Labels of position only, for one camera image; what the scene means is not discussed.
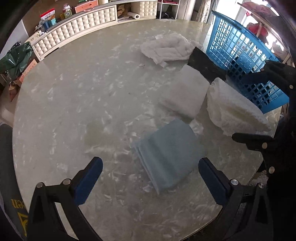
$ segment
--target green plastic bag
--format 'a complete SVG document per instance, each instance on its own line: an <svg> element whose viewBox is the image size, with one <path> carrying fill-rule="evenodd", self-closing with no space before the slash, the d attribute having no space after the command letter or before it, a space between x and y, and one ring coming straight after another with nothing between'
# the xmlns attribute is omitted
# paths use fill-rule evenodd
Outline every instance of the green plastic bag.
<svg viewBox="0 0 296 241"><path fill-rule="evenodd" d="M0 74L7 72L11 81L16 80L30 63L32 54L33 49L29 42L8 51L7 54L0 59Z"/></svg>

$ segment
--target basket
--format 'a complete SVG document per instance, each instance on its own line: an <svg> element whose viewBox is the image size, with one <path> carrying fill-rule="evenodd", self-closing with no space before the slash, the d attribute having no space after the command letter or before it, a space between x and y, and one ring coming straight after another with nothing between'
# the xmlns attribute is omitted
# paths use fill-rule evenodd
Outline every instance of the basket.
<svg viewBox="0 0 296 241"><path fill-rule="evenodd" d="M266 84L244 84L242 76L259 72L265 60L278 61L274 54L253 33L237 21L212 11L216 16L207 56L227 74L238 91L263 113L289 102L289 98L270 81Z"/></svg>

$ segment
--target metal screw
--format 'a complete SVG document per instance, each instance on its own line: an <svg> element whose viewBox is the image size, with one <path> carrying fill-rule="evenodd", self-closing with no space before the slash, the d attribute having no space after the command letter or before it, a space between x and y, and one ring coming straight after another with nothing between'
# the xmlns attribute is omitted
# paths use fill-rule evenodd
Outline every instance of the metal screw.
<svg viewBox="0 0 296 241"><path fill-rule="evenodd" d="M37 187L37 188L41 188L41 187L43 187L43 183L37 183L36 187Z"/></svg>
<svg viewBox="0 0 296 241"><path fill-rule="evenodd" d="M263 149L266 149L266 148L267 148L267 143L266 143L266 142L263 142L263 143L262 143L262 148L263 148Z"/></svg>
<svg viewBox="0 0 296 241"><path fill-rule="evenodd" d="M274 171L275 171L274 167L270 167L270 168L268 169L268 172L269 172L270 174L273 174Z"/></svg>
<svg viewBox="0 0 296 241"><path fill-rule="evenodd" d="M260 187L260 188L263 189L263 188L265 187L265 185L264 185L263 183L259 183L259 184L258 184L258 187Z"/></svg>
<svg viewBox="0 0 296 241"><path fill-rule="evenodd" d="M232 179L232 180L230 181L230 183L231 183L232 185L234 185L234 186L237 186L237 185L239 184L239 181L236 180L236 179Z"/></svg>
<svg viewBox="0 0 296 241"><path fill-rule="evenodd" d="M69 185L70 183L71 183L71 179L69 179L69 178L63 180L64 185Z"/></svg>

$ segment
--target white towel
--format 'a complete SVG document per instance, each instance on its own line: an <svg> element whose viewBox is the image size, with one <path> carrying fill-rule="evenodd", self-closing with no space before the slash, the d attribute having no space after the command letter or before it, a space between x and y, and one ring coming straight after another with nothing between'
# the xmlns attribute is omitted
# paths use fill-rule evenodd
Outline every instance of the white towel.
<svg viewBox="0 0 296 241"><path fill-rule="evenodd" d="M184 65L173 83L161 96L160 103L183 116L194 119L200 111L209 82L202 74Z"/></svg>
<svg viewBox="0 0 296 241"><path fill-rule="evenodd" d="M168 34L156 40L147 41L141 44L140 48L144 55L152 58L156 64L168 60L186 60L189 59L195 46L194 41L187 40L180 34Z"/></svg>
<svg viewBox="0 0 296 241"><path fill-rule="evenodd" d="M207 91L207 111L211 121L226 136L270 130L259 108L220 78L216 78Z"/></svg>

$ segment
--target blue folded cloth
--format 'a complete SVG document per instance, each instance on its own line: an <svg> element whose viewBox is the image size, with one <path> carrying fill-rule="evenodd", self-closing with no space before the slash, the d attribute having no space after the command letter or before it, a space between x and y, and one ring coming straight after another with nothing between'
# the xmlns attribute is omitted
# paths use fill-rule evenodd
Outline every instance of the blue folded cloth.
<svg viewBox="0 0 296 241"><path fill-rule="evenodd" d="M135 143L134 148L158 194L185 178L206 154L190 126L179 119Z"/></svg>

